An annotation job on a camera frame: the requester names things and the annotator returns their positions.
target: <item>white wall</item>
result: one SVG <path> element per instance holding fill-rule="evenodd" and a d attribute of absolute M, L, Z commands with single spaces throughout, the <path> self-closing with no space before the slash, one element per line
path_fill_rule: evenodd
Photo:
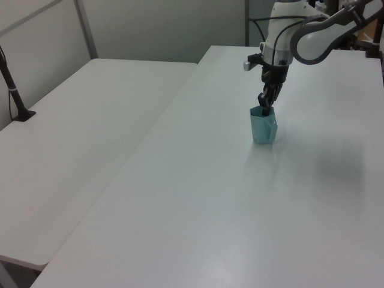
<path fill-rule="evenodd" d="M 100 58 L 199 62 L 243 46 L 244 0 L 82 0 Z"/>
<path fill-rule="evenodd" d="M 73 0 L 63 0 L 3 35 L 0 44 L 27 108 L 90 60 Z M 0 77 L 0 129 L 10 123 L 7 91 Z"/>
<path fill-rule="evenodd" d="M 55 0 L 0 0 L 0 31 L 53 2 Z"/>

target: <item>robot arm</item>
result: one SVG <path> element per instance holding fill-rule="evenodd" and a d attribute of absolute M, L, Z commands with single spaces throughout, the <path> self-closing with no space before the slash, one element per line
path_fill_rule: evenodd
<path fill-rule="evenodd" d="M 355 0 L 329 17 L 303 0 L 275 3 L 268 38 L 260 44 L 261 54 L 248 57 L 244 69 L 263 66 L 264 91 L 259 103 L 268 115 L 286 80 L 293 58 L 305 64 L 322 62 L 346 36 L 360 30 L 384 12 L 384 0 Z"/>

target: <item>white table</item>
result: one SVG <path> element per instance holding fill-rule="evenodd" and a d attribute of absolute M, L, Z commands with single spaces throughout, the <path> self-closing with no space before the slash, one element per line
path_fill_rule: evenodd
<path fill-rule="evenodd" d="M 43 269 L 196 64 L 98 59 L 0 132 L 0 260 Z"/>
<path fill-rule="evenodd" d="M 382 287 L 380 62 L 292 64 L 259 146 L 254 52 L 208 51 L 34 288 Z"/>

